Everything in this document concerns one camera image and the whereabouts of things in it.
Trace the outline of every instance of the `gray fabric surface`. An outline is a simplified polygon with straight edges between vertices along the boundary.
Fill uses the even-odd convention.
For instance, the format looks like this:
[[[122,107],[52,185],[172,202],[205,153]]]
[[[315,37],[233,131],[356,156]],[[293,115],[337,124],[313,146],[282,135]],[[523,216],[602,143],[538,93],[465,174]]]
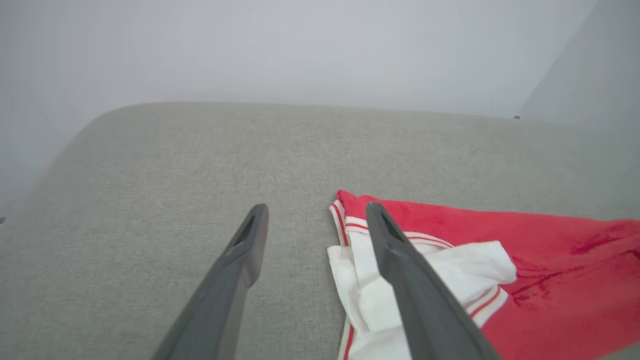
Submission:
[[[256,203],[267,247],[238,359],[333,359],[325,249],[338,189],[397,200],[640,218],[624,143],[523,120],[160,103],[87,126],[0,227],[0,359],[144,359]]]

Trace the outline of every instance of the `white wall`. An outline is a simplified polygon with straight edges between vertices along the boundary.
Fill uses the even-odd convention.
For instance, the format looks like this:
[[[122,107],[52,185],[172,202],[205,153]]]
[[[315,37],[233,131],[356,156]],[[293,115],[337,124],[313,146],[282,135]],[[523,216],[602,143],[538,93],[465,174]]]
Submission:
[[[521,110],[523,119],[640,135],[640,1],[605,0]]]
[[[596,0],[0,1],[0,213],[139,102],[511,117]]]

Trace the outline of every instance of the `clothing item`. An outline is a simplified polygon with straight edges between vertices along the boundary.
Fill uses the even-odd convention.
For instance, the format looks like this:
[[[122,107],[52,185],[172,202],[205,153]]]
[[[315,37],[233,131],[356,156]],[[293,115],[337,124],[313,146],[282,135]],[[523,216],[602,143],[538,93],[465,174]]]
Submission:
[[[355,328],[351,360],[411,360],[402,319],[393,288],[380,276],[371,237],[362,232],[350,234],[351,246],[327,249],[329,264],[340,301]],[[516,280],[516,268],[497,241],[440,247],[410,240],[429,261],[452,294],[472,319],[482,326],[489,310],[475,311],[486,297],[501,291],[504,295],[492,306],[498,310],[506,301],[498,284]]]
[[[438,258],[432,256],[460,251],[459,258],[453,253],[449,257],[459,259],[457,264],[436,270],[504,359],[593,359],[640,340],[637,220],[480,212],[380,201],[344,190],[336,198],[330,209],[342,247],[328,253],[348,314],[340,360],[408,355],[408,348],[398,345],[406,340],[397,331],[397,305],[380,308],[395,299],[385,295],[390,286],[377,273],[367,243],[369,201],[383,204],[434,268]],[[497,276],[508,269],[503,260],[495,268],[486,266],[492,256],[502,259],[495,250],[500,244],[517,270],[509,284],[508,277]],[[469,257],[479,261],[476,267],[467,263]],[[475,290],[459,296],[456,283],[462,278],[466,284],[473,277]],[[491,281],[495,290],[483,292]],[[384,300],[371,300],[376,296]]]

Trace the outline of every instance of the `white trim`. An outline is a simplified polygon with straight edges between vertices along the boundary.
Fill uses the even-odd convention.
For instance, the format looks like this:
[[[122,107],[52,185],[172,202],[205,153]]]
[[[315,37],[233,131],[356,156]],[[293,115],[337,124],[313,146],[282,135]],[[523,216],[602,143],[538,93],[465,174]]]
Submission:
[[[491,300],[491,298],[494,297],[498,291],[500,291],[500,288],[498,286],[494,286],[491,289],[489,289],[489,291],[487,291],[483,296],[481,296],[480,299],[477,299],[476,301],[472,302],[471,305],[467,306],[467,308],[465,309],[467,310],[467,314],[472,314],[475,310],[479,309],[482,305],[485,305],[486,302]]]
[[[361,234],[365,234],[365,235],[371,235],[369,234],[369,230],[368,229],[362,229],[361,227],[357,227],[357,226],[346,226],[344,228],[345,232],[349,233],[351,231],[354,231],[356,233],[361,233]]]
[[[478,327],[482,327],[488,320],[491,318],[493,314],[495,314],[500,308],[507,302],[509,298],[509,294],[504,291],[502,288],[498,288],[499,294],[498,296],[491,301],[484,309],[478,311],[473,319]]]
[[[340,200],[336,200],[333,202],[337,207],[338,207],[338,211],[340,211],[340,217],[342,218],[342,221],[344,222],[344,206],[342,206],[342,203],[340,202]]]
[[[434,245],[437,247],[441,247],[443,249],[450,249],[451,247],[446,246],[445,244],[439,242],[439,241],[433,241],[433,240],[425,240],[425,239],[416,239],[416,238],[408,238],[410,242],[412,243],[422,243],[422,244],[428,244],[428,245]]]
[[[433,235],[429,235],[429,234],[425,234],[425,233],[416,233],[415,231],[405,231],[404,235],[409,239],[410,238],[414,238],[414,237],[427,238],[429,240],[438,241],[440,243],[443,243],[444,245],[448,245],[449,247],[455,247],[455,246],[451,245],[451,243],[449,243],[448,241],[444,241],[441,238],[437,238],[437,237],[435,237]]]
[[[338,200],[336,200],[334,202],[334,204],[340,204],[340,202]],[[333,221],[335,222],[335,228],[338,230],[338,240],[340,241],[340,246],[344,246],[344,238],[342,236],[342,227],[340,226],[340,220],[338,219],[338,217],[342,217],[341,214],[338,214],[335,212],[335,208],[333,207],[333,204],[331,206],[329,206],[329,211],[331,211],[331,215],[333,215]]]
[[[360,233],[360,234],[365,234],[365,235],[369,235],[371,236],[371,234],[369,233],[369,230],[367,229],[362,229],[361,227],[357,227],[357,226],[347,226],[344,228],[345,233],[347,233],[347,236],[349,236],[349,233]],[[436,240],[426,240],[425,236],[420,236],[419,238],[414,238],[414,237],[408,237],[407,238],[412,242],[412,243],[423,243],[423,244],[428,244],[428,245],[434,245],[437,247],[441,247],[443,249],[449,249],[452,248],[453,245],[447,243],[446,241],[436,241]]]
[[[369,227],[369,224],[367,224],[367,221],[364,219],[357,218],[357,217],[346,217],[346,219],[347,221],[345,222],[345,225],[347,223],[351,223],[351,224],[358,224],[358,225]]]
[[[342,338],[340,339],[340,349],[338,349],[338,360],[344,360],[344,352],[347,350],[347,343],[349,342],[349,332],[351,331],[351,323],[349,323],[349,317],[345,316],[344,329],[342,330]]]
[[[339,204],[339,206],[342,206],[342,204],[340,204],[340,202],[338,200],[336,200],[334,202],[334,204],[336,202]],[[345,226],[344,230],[345,231],[358,231],[359,233],[369,234],[369,230],[368,230],[369,224],[367,224],[366,220],[364,220],[362,218],[358,218],[358,217],[343,217],[343,219],[344,219],[344,226]],[[360,226],[365,226],[366,229],[362,229],[361,227],[358,227],[358,226],[347,226],[347,223],[349,223],[349,224],[357,224],[357,225],[360,225]],[[404,235],[409,239],[410,238],[416,238],[416,237],[425,238],[425,239],[429,239],[429,240],[433,240],[433,241],[438,241],[438,242],[443,243],[444,245],[446,245],[448,247],[455,247],[450,242],[445,241],[445,240],[443,240],[441,238],[437,238],[437,237],[435,237],[433,235],[429,235],[429,234],[425,234],[425,233],[418,233],[418,232],[415,232],[415,231],[403,231],[403,232],[404,232]]]

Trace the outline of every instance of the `red cloth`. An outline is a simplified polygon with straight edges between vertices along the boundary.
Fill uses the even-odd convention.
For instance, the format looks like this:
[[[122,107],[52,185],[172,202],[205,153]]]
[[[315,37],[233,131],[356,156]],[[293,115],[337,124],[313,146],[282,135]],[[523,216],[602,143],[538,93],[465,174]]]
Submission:
[[[640,221],[471,211],[356,197],[366,219],[380,202],[400,228],[453,245],[498,240],[518,269],[506,303],[482,327],[504,359],[594,359],[640,341]]]

